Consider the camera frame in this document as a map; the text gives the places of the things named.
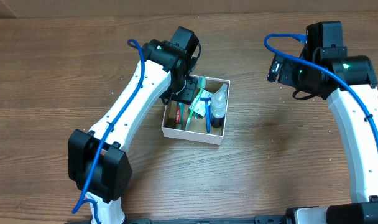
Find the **green toothbrush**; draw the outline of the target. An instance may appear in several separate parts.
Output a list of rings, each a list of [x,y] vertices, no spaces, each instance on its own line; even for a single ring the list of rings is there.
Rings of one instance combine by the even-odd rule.
[[[192,116],[193,116],[193,113],[195,111],[195,108],[196,108],[196,104],[197,102],[199,101],[199,99],[201,98],[201,95],[202,95],[202,92],[204,91],[205,89],[205,86],[206,86],[206,78],[205,77],[199,77],[198,78],[198,83],[197,83],[197,88],[199,89],[199,92],[198,94],[195,96],[195,99],[193,101],[193,103],[191,104],[191,107],[190,107],[190,114],[188,116],[188,119],[187,119],[187,122],[186,122],[186,125],[185,125],[185,130],[188,131],[189,127],[190,127],[190,122],[191,122],[191,119],[192,119]]]

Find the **toothpaste tube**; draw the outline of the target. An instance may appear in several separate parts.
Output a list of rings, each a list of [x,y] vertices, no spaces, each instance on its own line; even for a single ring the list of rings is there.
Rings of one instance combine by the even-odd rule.
[[[184,109],[185,109],[185,105],[181,102],[177,102],[176,116],[175,116],[175,129],[182,128]]]

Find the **blue disposable razor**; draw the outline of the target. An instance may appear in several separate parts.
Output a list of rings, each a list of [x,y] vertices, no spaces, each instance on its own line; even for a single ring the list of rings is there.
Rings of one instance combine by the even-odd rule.
[[[211,132],[211,118],[210,118],[210,97],[201,97],[201,101],[205,102],[205,117],[206,117],[206,130],[207,133]]]

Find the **green soap packet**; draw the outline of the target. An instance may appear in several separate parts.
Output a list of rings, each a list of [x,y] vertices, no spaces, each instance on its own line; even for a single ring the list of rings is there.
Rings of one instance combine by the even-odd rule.
[[[193,103],[190,105],[189,110],[191,111],[192,109],[194,109],[193,112],[197,114],[198,117],[203,118],[206,114],[205,102],[200,100],[200,98],[211,98],[212,95],[213,95],[212,93],[206,90],[203,90],[201,94],[197,94],[195,96],[195,99]]]

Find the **clear bottle dark liquid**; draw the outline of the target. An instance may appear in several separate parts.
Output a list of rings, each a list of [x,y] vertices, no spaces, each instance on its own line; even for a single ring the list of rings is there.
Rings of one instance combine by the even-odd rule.
[[[219,128],[224,123],[228,100],[227,90],[228,85],[224,83],[211,97],[211,125],[214,128]]]

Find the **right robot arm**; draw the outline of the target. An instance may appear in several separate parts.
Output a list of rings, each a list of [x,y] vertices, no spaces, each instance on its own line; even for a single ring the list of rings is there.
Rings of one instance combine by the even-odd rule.
[[[369,57],[350,56],[340,21],[310,24],[295,35],[298,57],[274,50],[267,80],[328,102],[339,128],[351,181],[351,201],[329,207],[294,207],[257,223],[378,223],[378,89]]]

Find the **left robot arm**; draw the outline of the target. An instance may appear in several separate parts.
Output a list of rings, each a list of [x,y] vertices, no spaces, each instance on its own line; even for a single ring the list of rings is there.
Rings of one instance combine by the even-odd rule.
[[[81,192],[72,212],[88,203],[90,223],[125,223],[121,197],[132,177],[127,153],[154,103],[189,105],[195,98],[198,81],[190,73],[201,45],[193,31],[180,26],[170,40],[127,44],[140,57],[131,80],[97,123],[68,139],[68,176]]]

